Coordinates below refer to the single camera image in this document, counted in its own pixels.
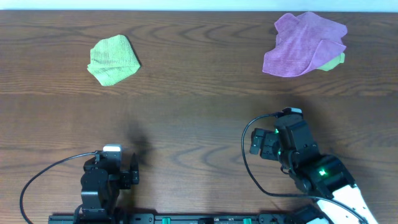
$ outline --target light green towel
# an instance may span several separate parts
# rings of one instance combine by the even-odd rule
[[[317,68],[323,71],[329,71],[334,69],[338,64],[340,63],[344,63],[344,59],[345,59],[346,55],[344,53],[341,53],[339,56],[333,58],[332,60],[330,60],[328,63],[322,65],[321,67]]]
[[[87,70],[103,86],[111,86],[137,72],[140,64],[123,35],[100,40],[90,50]]]

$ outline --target green light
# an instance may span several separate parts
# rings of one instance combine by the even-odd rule
[[[320,175],[327,175],[327,173],[325,172],[325,170],[320,170],[320,171],[319,171],[319,174],[320,174]]]

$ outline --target folded cloth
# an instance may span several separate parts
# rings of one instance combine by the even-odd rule
[[[334,69],[338,64],[344,63],[345,58],[346,58],[346,55],[344,53],[341,53],[339,56],[331,59],[328,63],[322,65],[321,67],[319,67],[317,69],[327,72],[329,70]]]
[[[310,72],[345,50],[341,38],[346,26],[313,12],[297,17],[284,14],[275,22],[276,47],[264,56],[262,71],[280,77],[296,77]]]
[[[123,35],[100,40],[90,50],[87,70],[103,86],[114,85],[137,72],[140,64]]]

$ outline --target purple cloth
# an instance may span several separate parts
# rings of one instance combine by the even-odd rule
[[[284,14],[275,22],[276,47],[264,56],[262,71],[279,77],[296,77],[321,67],[346,48],[341,38],[347,27],[313,12],[297,17]]]

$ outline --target wood grain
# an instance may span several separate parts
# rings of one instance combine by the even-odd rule
[[[322,151],[342,159],[377,220],[395,223],[398,14],[320,13],[347,25],[346,62],[297,78],[261,72],[281,15],[1,11],[0,223],[23,223],[19,194],[38,171],[107,143],[141,158],[141,183],[123,192],[122,206],[160,213],[299,208],[309,201],[261,194],[239,152],[251,118],[286,106],[303,109]],[[142,68],[102,87],[86,70],[90,49],[116,34],[129,38]],[[34,223],[80,204],[85,159],[54,167],[29,187],[25,209]],[[248,159],[266,189],[297,191],[278,163]]]

